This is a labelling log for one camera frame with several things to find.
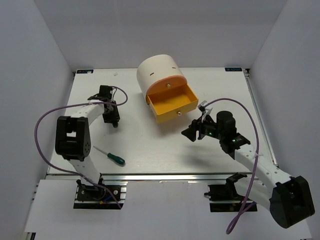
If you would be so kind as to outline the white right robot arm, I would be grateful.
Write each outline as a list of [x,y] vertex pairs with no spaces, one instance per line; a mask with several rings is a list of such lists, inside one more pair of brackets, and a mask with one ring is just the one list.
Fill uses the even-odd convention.
[[237,132],[236,120],[229,111],[220,111],[214,121],[204,114],[194,119],[182,135],[194,142],[208,136],[219,141],[222,150],[233,160],[245,166],[259,181],[251,183],[244,173],[235,173],[226,179],[224,189],[208,192],[212,200],[248,198],[267,209],[275,222],[289,228],[315,214],[308,181],[282,171],[263,156],[258,156],[250,141]]

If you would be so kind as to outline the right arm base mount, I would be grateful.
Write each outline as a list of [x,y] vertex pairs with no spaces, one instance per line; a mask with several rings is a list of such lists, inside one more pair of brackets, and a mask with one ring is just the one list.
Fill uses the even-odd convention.
[[207,191],[203,194],[209,200],[211,213],[235,213],[239,212],[244,201],[245,194],[239,195],[235,185],[242,178],[247,178],[245,173],[235,173],[225,179],[215,179],[207,185]]

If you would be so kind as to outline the large green-handled screwdriver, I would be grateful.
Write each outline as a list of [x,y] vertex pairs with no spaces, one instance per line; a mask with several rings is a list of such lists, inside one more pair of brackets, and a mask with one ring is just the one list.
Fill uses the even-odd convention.
[[112,160],[114,163],[116,163],[119,166],[124,166],[126,164],[126,161],[117,155],[114,155],[110,152],[106,152],[106,151],[98,148],[97,146],[93,146],[93,148],[95,148],[96,150],[98,150],[102,154],[106,155],[110,160]]

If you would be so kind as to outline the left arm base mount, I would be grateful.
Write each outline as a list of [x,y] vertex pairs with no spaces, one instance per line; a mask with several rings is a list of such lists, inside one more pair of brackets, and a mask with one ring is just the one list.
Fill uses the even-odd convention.
[[[104,188],[93,185],[85,185],[80,179],[76,181],[77,189],[73,203],[74,209],[81,210],[120,210],[111,194]],[[125,185],[104,185],[107,187],[119,205],[122,207],[126,198],[127,187]]]

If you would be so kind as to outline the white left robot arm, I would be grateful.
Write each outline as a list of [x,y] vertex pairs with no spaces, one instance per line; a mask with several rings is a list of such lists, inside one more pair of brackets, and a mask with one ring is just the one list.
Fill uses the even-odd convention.
[[102,117],[105,124],[118,127],[120,114],[114,100],[116,91],[114,86],[101,85],[99,92],[88,98],[88,105],[57,119],[55,152],[81,175],[82,184],[90,185],[88,193],[96,200],[105,196],[106,187],[101,184],[102,175],[90,157],[90,125]]

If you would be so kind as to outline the orange drawer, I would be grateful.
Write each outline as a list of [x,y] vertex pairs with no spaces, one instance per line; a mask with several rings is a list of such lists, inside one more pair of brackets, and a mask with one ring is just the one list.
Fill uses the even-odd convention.
[[168,76],[153,83],[146,91],[146,96],[161,93],[179,86],[184,86],[187,83],[187,79],[182,75]]

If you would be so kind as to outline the yellow drawer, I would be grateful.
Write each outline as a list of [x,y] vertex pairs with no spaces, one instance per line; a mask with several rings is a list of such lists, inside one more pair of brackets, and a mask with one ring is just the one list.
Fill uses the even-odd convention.
[[188,84],[146,97],[157,124],[170,121],[197,108],[199,99]]

